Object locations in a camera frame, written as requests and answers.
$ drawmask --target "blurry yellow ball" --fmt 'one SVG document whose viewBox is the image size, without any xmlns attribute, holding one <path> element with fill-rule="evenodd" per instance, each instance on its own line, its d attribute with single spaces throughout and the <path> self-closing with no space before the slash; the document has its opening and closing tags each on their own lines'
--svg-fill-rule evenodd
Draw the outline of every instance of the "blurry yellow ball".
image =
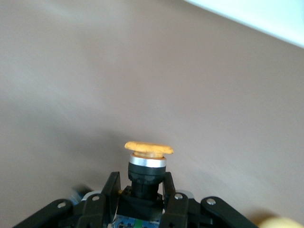
<svg viewBox="0 0 304 228">
<path fill-rule="evenodd" d="M 304 228 L 301 224 L 288 218 L 270 218 L 262 222 L 259 228 Z"/>
</svg>

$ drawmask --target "gray wall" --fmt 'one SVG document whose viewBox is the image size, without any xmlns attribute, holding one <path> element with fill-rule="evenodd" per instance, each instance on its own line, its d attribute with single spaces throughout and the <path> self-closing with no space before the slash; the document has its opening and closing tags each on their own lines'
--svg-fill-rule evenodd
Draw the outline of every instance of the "gray wall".
<svg viewBox="0 0 304 228">
<path fill-rule="evenodd" d="M 171 145 L 178 189 L 304 223 L 304 50 L 181 0 L 4 1 L 0 226 Z"/>
</svg>

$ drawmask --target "silver metal ring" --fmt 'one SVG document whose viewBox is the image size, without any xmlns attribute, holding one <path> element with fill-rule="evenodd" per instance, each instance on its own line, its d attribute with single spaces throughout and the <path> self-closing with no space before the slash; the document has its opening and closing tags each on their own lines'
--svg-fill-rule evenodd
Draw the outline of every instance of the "silver metal ring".
<svg viewBox="0 0 304 228">
<path fill-rule="evenodd" d="M 132 154 L 130 155 L 129 162 L 133 165 L 139 165 L 150 168 L 161 168 L 166 167 L 167 159 L 147 159 L 147 158 L 139 158 L 135 157 Z"/>
</svg>

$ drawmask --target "yellow rubber cap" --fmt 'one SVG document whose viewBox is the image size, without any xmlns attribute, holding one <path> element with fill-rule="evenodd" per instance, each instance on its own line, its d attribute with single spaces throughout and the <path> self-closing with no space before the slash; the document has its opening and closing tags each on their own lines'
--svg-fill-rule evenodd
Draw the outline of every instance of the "yellow rubber cap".
<svg viewBox="0 0 304 228">
<path fill-rule="evenodd" d="M 144 158 L 162 158 L 164 154 L 172 154 L 173 149 L 170 146 L 155 144 L 151 142 L 127 142 L 126 149 L 134 151 L 133 155 Z"/>
<path fill-rule="evenodd" d="M 260 228 L 304 228 L 301 224 L 288 218 L 270 218 L 263 221 Z"/>
</svg>

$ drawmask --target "silver screw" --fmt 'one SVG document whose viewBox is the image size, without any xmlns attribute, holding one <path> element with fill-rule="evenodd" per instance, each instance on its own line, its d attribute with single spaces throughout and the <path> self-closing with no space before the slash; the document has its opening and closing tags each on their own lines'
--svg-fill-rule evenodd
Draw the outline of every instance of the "silver screw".
<svg viewBox="0 0 304 228">
<path fill-rule="evenodd" d="M 209 199 L 207 199 L 207 203 L 209 205 L 214 205 L 214 204 L 216 204 L 216 201 L 214 199 L 209 198 Z"/>
<path fill-rule="evenodd" d="M 180 193 L 176 193 L 174 196 L 175 199 L 177 200 L 181 200 L 182 199 L 182 195 Z"/>
<path fill-rule="evenodd" d="M 65 207 L 67 204 L 65 203 L 65 202 L 62 202 L 62 203 L 59 203 L 58 205 L 57 205 L 57 207 L 58 208 L 63 208 L 63 207 Z"/>
<path fill-rule="evenodd" d="M 93 201 L 99 200 L 99 196 L 94 196 L 94 197 L 92 198 L 92 200 L 93 200 Z"/>
</svg>

